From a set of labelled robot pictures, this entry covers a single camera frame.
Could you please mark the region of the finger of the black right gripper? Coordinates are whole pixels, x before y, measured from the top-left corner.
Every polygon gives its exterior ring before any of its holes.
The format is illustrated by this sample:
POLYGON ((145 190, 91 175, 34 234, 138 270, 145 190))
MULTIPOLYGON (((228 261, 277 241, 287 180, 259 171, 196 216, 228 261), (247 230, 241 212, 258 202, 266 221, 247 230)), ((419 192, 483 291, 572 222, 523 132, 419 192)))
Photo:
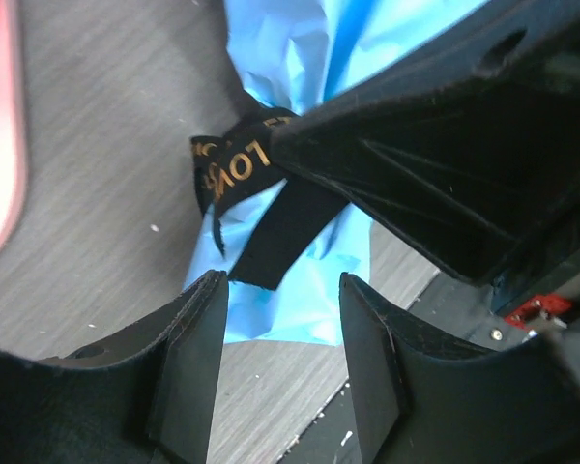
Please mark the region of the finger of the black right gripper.
POLYGON ((275 130, 272 158, 489 282, 554 233, 580 241, 580 96, 540 70, 578 40, 580 1, 487 2, 275 130))

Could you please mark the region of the black ribbon gold lettering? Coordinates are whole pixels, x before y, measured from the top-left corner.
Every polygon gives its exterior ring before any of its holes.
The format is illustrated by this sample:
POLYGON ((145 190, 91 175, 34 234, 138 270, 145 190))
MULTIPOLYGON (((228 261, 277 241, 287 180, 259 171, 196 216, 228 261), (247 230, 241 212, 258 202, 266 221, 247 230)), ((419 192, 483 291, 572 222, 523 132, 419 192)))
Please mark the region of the black ribbon gold lettering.
POLYGON ((273 128, 296 116, 281 108, 260 108, 222 136, 196 135, 190 142, 195 195, 201 213, 213 210, 217 250, 229 253, 221 217, 239 203, 283 183, 265 209, 229 271, 232 281, 276 290, 306 248, 348 205, 342 197, 296 175, 270 157, 273 128))

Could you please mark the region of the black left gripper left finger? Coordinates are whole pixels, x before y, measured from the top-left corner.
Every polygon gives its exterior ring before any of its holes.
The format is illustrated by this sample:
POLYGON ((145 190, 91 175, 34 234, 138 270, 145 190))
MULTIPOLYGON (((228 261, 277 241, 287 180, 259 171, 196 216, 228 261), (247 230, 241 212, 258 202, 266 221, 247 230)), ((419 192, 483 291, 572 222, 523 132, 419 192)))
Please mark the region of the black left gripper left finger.
POLYGON ((0 463, 203 463, 228 302, 209 271, 65 358, 0 350, 0 463))

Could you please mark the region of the blue wrapping paper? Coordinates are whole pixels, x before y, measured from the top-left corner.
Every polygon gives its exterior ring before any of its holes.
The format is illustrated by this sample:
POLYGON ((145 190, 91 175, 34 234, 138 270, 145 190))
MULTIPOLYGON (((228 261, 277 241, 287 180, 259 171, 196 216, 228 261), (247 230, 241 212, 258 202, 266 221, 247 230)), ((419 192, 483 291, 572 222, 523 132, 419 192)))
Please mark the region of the blue wrapping paper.
POLYGON ((368 278, 371 218, 273 165, 274 127, 392 65, 475 1, 228 1, 227 51, 258 108, 191 140, 203 217, 187 281, 229 278, 224 339, 342 341, 339 278, 368 278))

